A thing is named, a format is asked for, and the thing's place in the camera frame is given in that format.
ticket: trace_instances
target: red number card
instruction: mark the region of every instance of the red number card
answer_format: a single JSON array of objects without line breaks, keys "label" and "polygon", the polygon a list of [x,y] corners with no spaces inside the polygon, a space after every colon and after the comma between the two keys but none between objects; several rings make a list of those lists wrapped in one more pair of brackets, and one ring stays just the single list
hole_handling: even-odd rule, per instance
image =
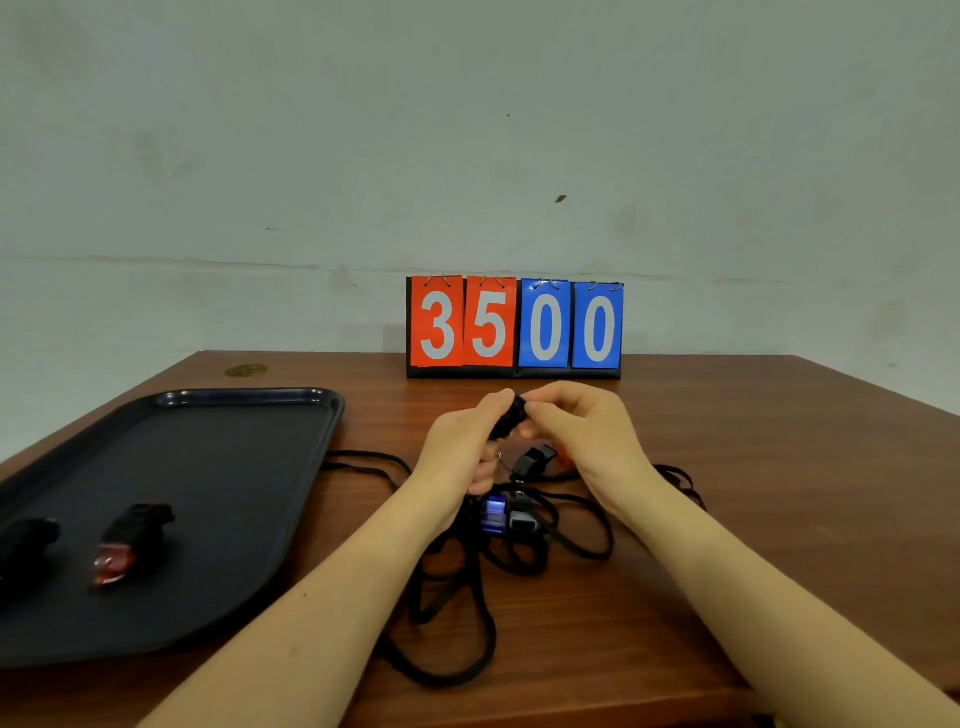
[{"label": "red number card", "polygon": [[467,278],[464,364],[514,366],[516,279]]},{"label": "red number card", "polygon": [[413,276],[410,289],[410,364],[464,365],[464,279]]}]

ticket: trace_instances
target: plastic tray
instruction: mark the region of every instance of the plastic tray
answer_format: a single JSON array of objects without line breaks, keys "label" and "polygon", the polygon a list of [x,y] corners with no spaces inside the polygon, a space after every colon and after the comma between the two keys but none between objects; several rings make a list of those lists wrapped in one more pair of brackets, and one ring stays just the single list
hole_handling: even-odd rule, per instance
[{"label": "plastic tray", "polygon": [[[0,604],[0,667],[159,649],[249,601],[286,556],[344,405],[322,389],[153,395],[0,483],[0,524],[61,529],[46,578]],[[137,502],[173,506],[162,561],[91,589],[101,535]]]}]

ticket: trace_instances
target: forearm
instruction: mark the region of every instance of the forearm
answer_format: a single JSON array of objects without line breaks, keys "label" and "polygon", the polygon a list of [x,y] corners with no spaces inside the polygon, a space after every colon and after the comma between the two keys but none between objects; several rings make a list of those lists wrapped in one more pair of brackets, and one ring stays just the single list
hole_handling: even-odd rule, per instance
[{"label": "forearm", "polygon": [[145,726],[335,726],[444,517],[411,480],[177,688]]},{"label": "forearm", "polygon": [[657,475],[631,493],[627,524],[790,728],[960,725],[933,685]]}]

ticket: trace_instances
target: gold coin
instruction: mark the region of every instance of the gold coin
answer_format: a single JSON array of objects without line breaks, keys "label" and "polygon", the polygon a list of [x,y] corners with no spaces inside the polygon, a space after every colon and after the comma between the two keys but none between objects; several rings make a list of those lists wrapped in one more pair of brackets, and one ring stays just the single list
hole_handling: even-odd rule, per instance
[{"label": "gold coin", "polygon": [[266,364],[241,364],[238,367],[230,367],[224,374],[227,376],[256,376],[262,375],[266,371]]}]

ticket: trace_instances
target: scoreboard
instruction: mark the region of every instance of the scoreboard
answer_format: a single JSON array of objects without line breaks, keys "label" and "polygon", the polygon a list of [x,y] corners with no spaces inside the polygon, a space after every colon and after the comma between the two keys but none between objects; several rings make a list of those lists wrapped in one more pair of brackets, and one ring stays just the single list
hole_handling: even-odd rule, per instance
[{"label": "scoreboard", "polygon": [[409,378],[620,378],[623,284],[407,279]]}]

